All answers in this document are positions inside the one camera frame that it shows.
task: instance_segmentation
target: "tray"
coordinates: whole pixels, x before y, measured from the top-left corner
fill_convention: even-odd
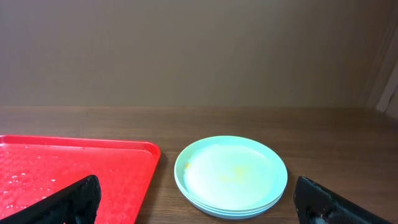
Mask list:
[[[134,223],[160,153],[144,141],[0,136],[0,219],[94,174],[96,223]]]

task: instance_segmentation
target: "red tray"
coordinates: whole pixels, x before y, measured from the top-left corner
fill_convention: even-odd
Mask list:
[[[94,174],[95,222],[134,223],[159,158],[144,141],[0,136],[0,219]]]

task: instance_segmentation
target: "brown wooden table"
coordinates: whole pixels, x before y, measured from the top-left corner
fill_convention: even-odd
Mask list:
[[[292,193],[299,175],[398,223],[398,124],[371,110],[0,107],[0,134],[156,143],[163,153],[137,223],[298,223]],[[288,186],[266,213],[235,222],[213,218],[178,190],[178,154],[217,135],[262,142],[285,162]]]

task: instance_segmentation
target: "turquoise plate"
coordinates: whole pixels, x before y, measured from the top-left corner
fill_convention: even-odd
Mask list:
[[[287,169],[267,146],[236,136],[205,138],[186,147],[174,167],[184,195],[216,210],[250,211],[282,195]]]

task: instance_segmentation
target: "wall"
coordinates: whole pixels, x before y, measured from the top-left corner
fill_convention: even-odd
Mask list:
[[[0,105],[364,106],[393,0],[6,0]]]

